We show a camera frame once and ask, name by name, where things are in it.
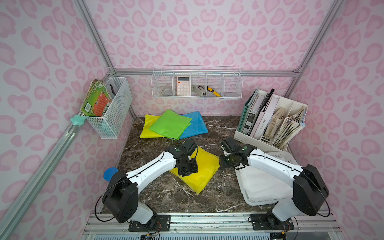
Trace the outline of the green raincoat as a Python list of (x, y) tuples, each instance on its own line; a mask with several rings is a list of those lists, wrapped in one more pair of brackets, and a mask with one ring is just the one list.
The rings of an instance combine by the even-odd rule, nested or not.
[(172, 110), (166, 110), (150, 127), (150, 130), (163, 137), (179, 140), (191, 121), (192, 118), (181, 116)]

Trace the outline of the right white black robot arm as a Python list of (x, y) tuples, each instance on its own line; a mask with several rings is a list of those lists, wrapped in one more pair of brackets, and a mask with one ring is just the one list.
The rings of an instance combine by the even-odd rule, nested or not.
[(292, 188), (293, 193), (287, 200), (277, 202), (265, 214), (264, 220), (271, 226), (278, 226), (300, 213), (316, 216), (327, 202), (330, 192), (315, 166), (284, 162), (251, 145), (242, 147), (232, 137), (223, 140), (220, 147), (224, 151), (220, 155), (223, 167), (257, 168)]

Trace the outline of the blue folded raincoat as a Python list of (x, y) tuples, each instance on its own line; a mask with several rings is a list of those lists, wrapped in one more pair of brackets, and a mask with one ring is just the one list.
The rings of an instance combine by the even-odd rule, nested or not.
[(185, 139), (185, 138), (193, 137), (196, 135), (206, 134), (209, 132), (200, 112), (192, 112), (189, 114), (184, 114), (183, 117), (191, 118), (192, 120), (190, 122), (190, 125), (185, 129), (185, 131), (180, 136), (180, 139)]

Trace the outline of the lime yellow folded raincoat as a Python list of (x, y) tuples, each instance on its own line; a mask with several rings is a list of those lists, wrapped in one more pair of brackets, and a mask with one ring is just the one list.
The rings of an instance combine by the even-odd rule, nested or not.
[(145, 115), (145, 124), (140, 134), (141, 139), (147, 138), (163, 138), (162, 135), (150, 130), (150, 127), (160, 118), (160, 116)]

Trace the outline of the white desktop file organizer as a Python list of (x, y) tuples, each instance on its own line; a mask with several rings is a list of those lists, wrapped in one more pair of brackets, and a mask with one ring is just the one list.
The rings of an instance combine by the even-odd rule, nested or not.
[(272, 116), (280, 107), (286, 109), (285, 117), (287, 117), (289, 114), (297, 113), (302, 106), (308, 110), (308, 105), (280, 97), (274, 91), (273, 89), (270, 92), (258, 90), (254, 102), (250, 106), (243, 132), (236, 130), (235, 140), (253, 145), (264, 152), (282, 151), (267, 144), (266, 140), (262, 140)]

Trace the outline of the stack of beige papers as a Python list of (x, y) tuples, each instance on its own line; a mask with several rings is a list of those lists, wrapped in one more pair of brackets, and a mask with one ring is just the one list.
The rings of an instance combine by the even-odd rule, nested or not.
[(289, 114), (285, 117), (286, 109), (280, 107), (272, 116), (262, 140), (267, 144), (285, 151), (288, 143), (306, 126), (305, 117), (307, 108), (302, 106), (295, 114)]

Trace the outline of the green file folder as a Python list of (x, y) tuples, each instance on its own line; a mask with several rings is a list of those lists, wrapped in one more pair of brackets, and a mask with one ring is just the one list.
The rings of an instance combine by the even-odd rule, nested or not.
[(240, 119), (240, 122), (239, 122), (239, 126), (238, 126), (238, 129), (237, 129), (238, 132), (241, 132), (241, 133), (243, 132), (243, 129), (244, 129), (244, 126), (245, 126), (245, 123), (246, 123), (246, 118), (249, 115), (250, 106), (254, 102), (254, 99), (255, 99), (255, 97), (257, 95), (258, 90), (259, 90), (259, 88), (255, 89), (255, 91), (252, 93), (250, 98), (244, 104), (243, 112), (242, 112), (241, 119)]

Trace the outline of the yellow black utility knife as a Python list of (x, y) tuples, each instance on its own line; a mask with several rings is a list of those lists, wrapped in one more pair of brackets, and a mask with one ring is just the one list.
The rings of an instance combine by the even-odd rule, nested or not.
[(216, 97), (219, 97), (219, 98), (221, 97), (221, 95), (218, 92), (216, 92), (214, 89), (212, 89), (211, 87), (207, 86), (207, 89), (209, 92), (214, 94)]

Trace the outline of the pink white calculator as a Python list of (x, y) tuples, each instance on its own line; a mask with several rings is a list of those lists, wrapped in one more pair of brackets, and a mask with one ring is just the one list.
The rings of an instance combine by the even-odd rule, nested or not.
[(177, 96), (191, 96), (191, 78), (189, 76), (177, 76), (176, 78)]

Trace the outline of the blue lidded jar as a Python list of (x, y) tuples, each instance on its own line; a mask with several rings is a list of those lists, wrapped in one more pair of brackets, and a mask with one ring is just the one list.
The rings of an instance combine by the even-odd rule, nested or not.
[(108, 168), (103, 175), (105, 181), (110, 182), (113, 175), (116, 174), (119, 170), (115, 167)]

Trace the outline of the green red booklet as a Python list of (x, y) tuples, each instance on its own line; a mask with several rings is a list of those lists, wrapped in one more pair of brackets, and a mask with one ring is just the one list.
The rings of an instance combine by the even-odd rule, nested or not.
[(81, 112), (88, 117), (103, 117), (112, 101), (105, 84), (94, 80), (82, 104)]

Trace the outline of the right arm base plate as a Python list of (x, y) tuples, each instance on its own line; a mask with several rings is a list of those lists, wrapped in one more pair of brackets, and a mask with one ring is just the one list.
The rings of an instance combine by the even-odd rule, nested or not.
[(295, 226), (291, 218), (282, 222), (274, 215), (269, 214), (250, 214), (248, 218), (253, 226), (254, 231), (290, 231), (294, 230)]

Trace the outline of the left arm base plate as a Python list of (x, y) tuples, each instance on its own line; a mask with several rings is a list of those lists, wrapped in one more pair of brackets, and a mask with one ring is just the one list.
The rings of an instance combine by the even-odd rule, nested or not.
[(130, 221), (129, 232), (169, 232), (171, 215), (154, 215), (147, 224)]

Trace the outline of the white mesh wall basket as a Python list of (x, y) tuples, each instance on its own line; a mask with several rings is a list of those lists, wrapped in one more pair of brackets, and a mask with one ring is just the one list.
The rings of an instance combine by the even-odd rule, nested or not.
[(88, 117), (87, 120), (102, 139), (117, 139), (129, 112), (133, 96), (127, 78), (110, 77), (104, 83), (112, 103), (103, 117)]

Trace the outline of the mint green wall hook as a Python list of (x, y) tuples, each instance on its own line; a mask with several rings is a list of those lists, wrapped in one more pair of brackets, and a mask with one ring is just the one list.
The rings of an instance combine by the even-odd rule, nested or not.
[(87, 118), (88, 116), (75, 115), (70, 119), (70, 121), (74, 126), (82, 126)]

